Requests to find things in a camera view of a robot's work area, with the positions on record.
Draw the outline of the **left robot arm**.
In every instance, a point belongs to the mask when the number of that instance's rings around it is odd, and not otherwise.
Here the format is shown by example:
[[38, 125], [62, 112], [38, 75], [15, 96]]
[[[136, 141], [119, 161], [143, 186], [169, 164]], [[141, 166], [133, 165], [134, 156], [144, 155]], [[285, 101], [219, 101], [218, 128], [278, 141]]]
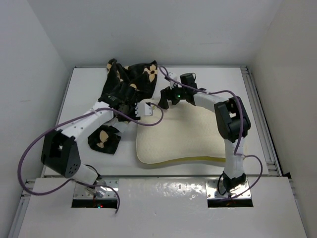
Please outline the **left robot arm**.
[[137, 90], [125, 83], [103, 93], [82, 116], [52, 129], [44, 137], [41, 162], [67, 179], [95, 185], [99, 174], [81, 162], [79, 145], [114, 154], [128, 123], [139, 120]]

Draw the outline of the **black floral pillowcase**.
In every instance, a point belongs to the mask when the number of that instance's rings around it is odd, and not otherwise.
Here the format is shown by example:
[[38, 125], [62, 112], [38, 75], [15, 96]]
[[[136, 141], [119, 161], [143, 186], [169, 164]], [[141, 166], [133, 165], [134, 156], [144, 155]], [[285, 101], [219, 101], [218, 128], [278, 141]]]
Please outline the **black floral pillowcase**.
[[[107, 78], [102, 93], [118, 85], [129, 85], [136, 89], [137, 103], [153, 96], [158, 77], [156, 61], [122, 66], [116, 59], [111, 59], [106, 69]], [[94, 151], [113, 155], [121, 140], [118, 133], [119, 130], [113, 125], [104, 123], [88, 137], [88, 145]]]

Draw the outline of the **cream yellow pillow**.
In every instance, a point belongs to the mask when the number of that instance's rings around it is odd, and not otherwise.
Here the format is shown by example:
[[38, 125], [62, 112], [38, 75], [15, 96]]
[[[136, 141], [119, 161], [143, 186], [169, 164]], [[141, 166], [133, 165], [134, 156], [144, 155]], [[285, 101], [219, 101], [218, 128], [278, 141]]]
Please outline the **cream yellow pillow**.
[[225, 162], [225, 143], [215, 113], [186, 101], [142, 117], [137, 128], [136, 155], [144, 164], [208, 160]]

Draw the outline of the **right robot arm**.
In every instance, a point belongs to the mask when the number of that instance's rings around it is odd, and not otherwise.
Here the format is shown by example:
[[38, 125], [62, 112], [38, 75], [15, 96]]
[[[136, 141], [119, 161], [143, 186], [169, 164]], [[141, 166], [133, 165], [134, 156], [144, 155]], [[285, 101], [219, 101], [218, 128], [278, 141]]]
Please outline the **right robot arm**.
[[222, 180], [224, 192], [228, 193], [246, 181], [243, 168], [243, 139], [251, 128], [250, 119], [246, 113], [241, 98], [231, 91], [208, 92], [198, 88], [194, 73], [180, 75], [180, 81], [171, 72], [164, 73], [164, 78], [170, 85], [160, 91], [159, 106], [168, 109], [181, 100], [215, 113], [217, 129], [225, 144], [225, 166], [219, 179]]

